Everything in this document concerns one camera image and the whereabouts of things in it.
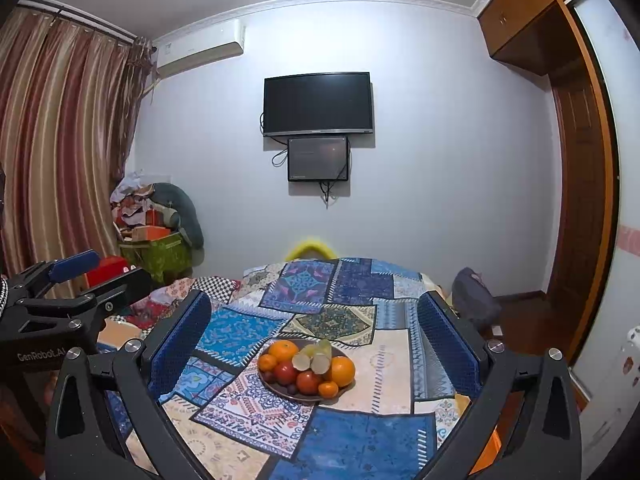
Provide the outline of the small tangerine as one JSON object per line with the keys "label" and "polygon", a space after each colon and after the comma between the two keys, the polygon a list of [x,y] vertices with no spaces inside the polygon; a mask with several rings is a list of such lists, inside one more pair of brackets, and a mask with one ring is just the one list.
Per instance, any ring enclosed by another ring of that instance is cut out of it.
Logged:
{"label": "small tangerine", "polygon": [[334,399],[340,393],[340,387],[336,382],[322,382],[318,385],[318,395],[324,400]]}
{"label": "small tangerine", "polygon": [[257,365],[258,370],[261,372],[271,372],[278,365],[278,359],[268,352],[265,352],[258,358]]}

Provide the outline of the large orange with sticker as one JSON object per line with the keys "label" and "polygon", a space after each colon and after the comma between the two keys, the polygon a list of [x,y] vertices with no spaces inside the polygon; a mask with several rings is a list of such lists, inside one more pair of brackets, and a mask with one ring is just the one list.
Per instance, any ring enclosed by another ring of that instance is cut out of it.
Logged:
{"label": "large orange with sticker", "polygon": [[276,360],[277,363],[291,361],[299,352],[298,345],[292,340],[280,339],[270,344],[267,353]]}

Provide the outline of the red tomato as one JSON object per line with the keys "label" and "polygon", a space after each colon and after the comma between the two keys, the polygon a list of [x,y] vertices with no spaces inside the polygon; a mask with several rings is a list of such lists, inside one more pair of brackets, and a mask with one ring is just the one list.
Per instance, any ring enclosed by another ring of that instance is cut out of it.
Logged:
{"label": "red tomato", "polygon": [[273,367],[272,374],[280,386],[288,387],[296,384],[298,371],[291,361],[282,361]]}
{"label": "red tomato", "polygon": [[318,394],[318,385],[323,382],[322,376],[314,373],[312,370],[305,370],[297,375],[296,388],[300,394],[305,396],[316,396]]}

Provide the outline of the red box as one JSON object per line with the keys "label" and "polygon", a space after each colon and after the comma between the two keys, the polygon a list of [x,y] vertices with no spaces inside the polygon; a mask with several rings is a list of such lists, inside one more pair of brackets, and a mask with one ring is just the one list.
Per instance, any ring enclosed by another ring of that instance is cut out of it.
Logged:
{"label": "red box", "polygon": [[130,270],[130,265],[121,256],[108,256],[100,260],[98,266],[85,274],[89,288],[118,278]]}

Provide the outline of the green storage box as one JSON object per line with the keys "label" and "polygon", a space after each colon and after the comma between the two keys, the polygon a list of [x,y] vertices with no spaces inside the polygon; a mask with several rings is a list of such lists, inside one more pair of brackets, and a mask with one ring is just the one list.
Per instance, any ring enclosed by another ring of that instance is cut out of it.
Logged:
{"label": "green storage box", "polygon": [[160,286],[171,284],[192,273],[191,247],[180,233],[148,242],[123,242],[120,252],[128,263],[142,268]]}

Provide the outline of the grey green plush pillow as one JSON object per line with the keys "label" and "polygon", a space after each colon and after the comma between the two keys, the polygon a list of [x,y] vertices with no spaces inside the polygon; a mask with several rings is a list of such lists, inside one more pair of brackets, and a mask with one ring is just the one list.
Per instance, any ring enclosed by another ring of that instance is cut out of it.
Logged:
{"label": "grey green plush pillow", "polygon": [[151,202],[163,216],[168,228],[177,230],[192,249],[204,247],[204,235],[198,222],[194,203],[177,185],[167,182],[153,184]]}

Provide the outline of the patchwork bed cover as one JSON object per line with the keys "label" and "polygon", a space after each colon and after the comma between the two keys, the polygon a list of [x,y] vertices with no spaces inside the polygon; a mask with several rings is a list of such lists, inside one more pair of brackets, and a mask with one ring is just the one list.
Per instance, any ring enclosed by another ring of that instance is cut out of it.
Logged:
{"label": "patchwork bed cover", "polygon": [[[411,479],[469,405],[420,322],[434,283],[376,259],[183,278],[110,318],[100,347],[146,336],[194,290],[209,296],[212,315],[160,405],[214,478]],[[352,388],[311,404],[270,392],[258,370],[279,339],[329,341],[354,363]]]}

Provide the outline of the dark bag on floor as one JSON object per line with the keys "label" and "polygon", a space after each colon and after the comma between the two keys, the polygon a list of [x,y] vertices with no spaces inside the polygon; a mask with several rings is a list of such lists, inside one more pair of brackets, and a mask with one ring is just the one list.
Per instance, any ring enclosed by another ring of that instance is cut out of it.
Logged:
{"label": "dark bag on floor", "polygon": [[498,324],[501,306],[473,269],[464,268],[458,272],[451,292],[460,318],[469,321],[479,332]]}

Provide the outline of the dark purple plum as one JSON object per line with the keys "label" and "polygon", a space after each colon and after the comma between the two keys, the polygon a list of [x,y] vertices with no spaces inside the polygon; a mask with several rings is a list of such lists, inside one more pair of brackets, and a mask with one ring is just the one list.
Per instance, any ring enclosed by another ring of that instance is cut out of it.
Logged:
{"label": "dark purple plum", "polygon": [[263,372],[262,373],[262,378],[265,379],[266,382],[268,382],[268,384],[271,384],[272,382],[276,381],[276,376],[274,376],[270,370],[268,370],[268,372]]}

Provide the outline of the yellow chair back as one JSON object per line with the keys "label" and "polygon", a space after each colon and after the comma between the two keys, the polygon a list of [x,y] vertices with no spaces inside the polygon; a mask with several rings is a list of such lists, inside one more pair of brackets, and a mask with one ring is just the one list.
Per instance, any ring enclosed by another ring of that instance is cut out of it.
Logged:
{"label": "yellow chair back", "polygon": [[302,240],[297,245],[295,245],[286,255],[286,261],[293,261],[298,259],[324,259],[331,260],[337,258],[337,253],[329,247],[327,244],[324,244],[322,240],[317,240],[316,238],[306,238],[306,240]]}

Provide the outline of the dark purple plate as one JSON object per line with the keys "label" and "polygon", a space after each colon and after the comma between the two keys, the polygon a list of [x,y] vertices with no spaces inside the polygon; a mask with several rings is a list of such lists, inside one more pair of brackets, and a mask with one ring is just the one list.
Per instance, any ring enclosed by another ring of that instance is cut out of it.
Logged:
{"label": "dark purple plate", "polygon": [[258,353],[258,377],[282,398],[333,401],[356,382],[356,364],[327,340],[277,339]]}

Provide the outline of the white air conditioner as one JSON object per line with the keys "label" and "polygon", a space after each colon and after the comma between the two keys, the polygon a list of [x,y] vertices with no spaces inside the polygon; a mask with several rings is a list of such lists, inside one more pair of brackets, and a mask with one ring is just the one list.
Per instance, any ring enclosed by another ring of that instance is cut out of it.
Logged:
{"label": "white air conditioner", "polygon": [[240,20],[218,23],[171,39],[157,47],[156,70],[168,78],[244,52],[245,27]]}

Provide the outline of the brown wooden door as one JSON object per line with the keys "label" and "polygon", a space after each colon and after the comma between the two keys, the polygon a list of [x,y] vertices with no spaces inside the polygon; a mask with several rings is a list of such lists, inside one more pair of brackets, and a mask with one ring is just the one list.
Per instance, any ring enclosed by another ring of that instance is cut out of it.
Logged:
{"label": "brown wooden door", "polygon": [[584,63],[551,75],[561,141],[561,218],[548,298],[559,325],[555,345],[570,359],[590,315],[588,298],[600,255],[605,166],[600,116]]}

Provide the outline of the wooden wardrobe cabinet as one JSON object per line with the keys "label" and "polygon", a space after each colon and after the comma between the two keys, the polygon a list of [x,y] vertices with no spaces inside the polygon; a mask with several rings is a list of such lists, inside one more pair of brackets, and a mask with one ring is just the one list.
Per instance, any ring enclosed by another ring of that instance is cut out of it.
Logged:
{"label": "wooden wardrobe cabinet", "polygon": [[478,21],[497,62],[544,76],[580,57],[560,0],[490,0]]}

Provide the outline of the black wall television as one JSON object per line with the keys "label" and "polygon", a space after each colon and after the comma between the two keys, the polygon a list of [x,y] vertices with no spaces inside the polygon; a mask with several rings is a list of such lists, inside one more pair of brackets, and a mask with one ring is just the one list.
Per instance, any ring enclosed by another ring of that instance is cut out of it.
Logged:
{"label": "black wall television", "polygon": [[373,131],[372,84],[368,72],[299,74],[264,81],[265,136]]}

